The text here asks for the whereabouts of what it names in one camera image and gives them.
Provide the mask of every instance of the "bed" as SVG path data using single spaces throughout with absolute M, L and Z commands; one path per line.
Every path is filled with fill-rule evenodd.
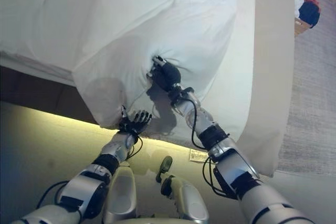
M 149 18 L 166 10 L 171 3 L 151 0 L 148 5 L 144 5 L 136 0 L 113 0 L 116 5 L 111 8 L 111 0 L 0 1 L 0 50 L 6 52 L 1 57 L 2 66 L 76 86 L 103 127 L 113 124 L 105 122 L 113 121 L 110 117 L 118 114 L 121 103 L 128 105 L 130 113 L 138 109 L 152 111 L 154 119 L 146 132 L 149 137 L 192 147 L 191 130 L 167 106 L 164 94 L 155 87 L 150 88 L 145 71 L 140 74 L 141 78 L 133 74 L 131 80 L 139 81 L 135 88 L 134 82 L 123 83 L 118 80 L 95 83 L 91 85 L 94 89 L 87 89 L 86 86 L 90 76 L 104 77 L 100 76 L 101 68 L 98 65 L 105 69 L 111 67 L 113 73 L 123 75 L 123 71 L 118 71 L 128 66 L 120 64 L 124 58 L 107 64 L 106 61 L 94 60 L 93 55 L 100 55 L 101 58 L 103 54 L 108 58 L 110 51 L 114 50 L 111 41 L 120 34 L 127 34 L 132 30 L 130 26 L 141 27 Z M 181 1 L 193 4 L 192 1 L 203 0 Z M 227 43 L 217 49 L 224 52 L 224 56 L 214 61 L 215 71 L 207 71 L 204 74 L 206 81 L 201 83 L 202 78 L 195 74 L 201 71 L 200 66 L 190 71 L 186 61 L 176 63 L 180 64 L 182 76 L 186 80 L 185 86 L 192 84 L 198 90 L 196 94 L 202 99 L 203 107 L 231 134 L 256 168 L 271 176 L 277 166 L 290 103 L 294 0 L 225 1 L 225 7 L 230 7 L 227 16 L 223 17 L 227 21 L 223 25 L 228 31 L 224 36 Z M 203 8 L 200 8 L 202 14 L 206 13 Z M 215 10 L 210 18 L 219 18 Z M 146 29 L 150 34 L 151 26 Z M 186 39 L 179 37 L 179 34 L 177 32 L 175 35 L 176 41 Z M 155 33 L 149 36 L 153 39 L 157 37 Z M 134 40 L 132 43 L 125 40 L 122 44 L 122 50 L 129 54 L 133 52 L 129 45 L 137 46 Z M 166 58 L 174 62 L 174 56 Z M 149 55 L 135 64 L 143 62 L 146 65 L 144 69 L 148 69 L 151 64 Z

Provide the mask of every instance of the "robotic hand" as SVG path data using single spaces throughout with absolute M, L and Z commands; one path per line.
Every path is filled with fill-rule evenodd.
M 152 114 L 147 111 L 139 111 L 135 114 L 134 120 L 130 121 L 129 116 L 124 105 L 121 108 L 121 121 L 119 123 L 119 130 L 122 133 L 131 133 L 138 138 L 138 135 L 142 133 L 152 120 Z
M 248 223 L 313 223 L 259 179 L 259 174 L 229 134 L 201 107 L 194 90 L 183 89 L 178 69 L 160 56 L 155 56 L 153 61 L 148 77 L 167 92 L 171 106 L 185 117 L 187 125 L 196 132 L 203 149 L 216 164 L 213 172 L 222 188 L 221 196 L 237 199 Z

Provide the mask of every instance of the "robot finger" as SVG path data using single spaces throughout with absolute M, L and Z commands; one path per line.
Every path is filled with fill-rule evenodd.
M 135 117 L 134 117 L 133 122 L 137 122 L 137 121 L 138 121 L 138 118 L 139 118 L 139 113 L 135 114 Z
M 143 117 L 145 116 L 144 112 L 141 112 L 140 118 L 139 118 L 139 123 L 143 121 Z
M 148 119 L 146 121 L 146 124 L 149 125 L 150 122 L 151 122 L 151 120 L 152 120 L 152 114 L 149 115 L 149 117 L 148 117 Z
M 149 116 L 149 113 L 146 111 L 145 117 L 143 118 L 144 123 L 146 123 L 146 121 L 148 120 L 148 116 Z

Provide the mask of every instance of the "black joint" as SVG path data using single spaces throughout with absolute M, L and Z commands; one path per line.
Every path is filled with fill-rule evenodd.
M 83 204 L 83 200 L 62 196 L 59 205 L 64 207 L 68 212 L 76 212 Z
M 92 162 L 92 164 L 105 167 L 107 170 L 110 171 L 111 175 L 115 173 L 116 169 L 119 166 L 118 160 L 109 154 L 100 155 Z
M 192 87 L 182 89 L 180 86 L 176 86 L 168 93 L 168 97 L 171 100 L 170 105 L 174 106 L 181 98 L 188 98 L 188 93 L 194 93 L 194 89 Z
M 218 125 L 214 124 L 203 131 L 198 138 L 201 140 L 203 146 L 209 151 L 215 144 L 226 139 L 228 135 Z
M 244 172 L 231 183 L 231 186 L 236 191 L 238 197 L 242 199 L 246 192 L 256 186 L 260 186 L 260 183 L 249 172 Z
M 85 172 L 82 172 L 80 175 L 103 181 L 107 185 L 110 183 L 110 176 L 107 173 L 102 176 L 97 173 L 85 171 Z
M 108 186 L 104 182 L 101 183 L 100 186 L 94 192 L 92 198 L 90 199 L 88 207 L 83 216 L 84 219 L 93 219 L 100 213 L 104 205 L 108 191 L 109 191 Z

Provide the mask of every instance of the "label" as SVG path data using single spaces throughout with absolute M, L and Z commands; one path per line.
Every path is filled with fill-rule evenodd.
M 208 158 L 208 152 L 200 152 L 190 149 L 190 158 L 189 158 L 190 161 L 204 163 L 207 158 Z

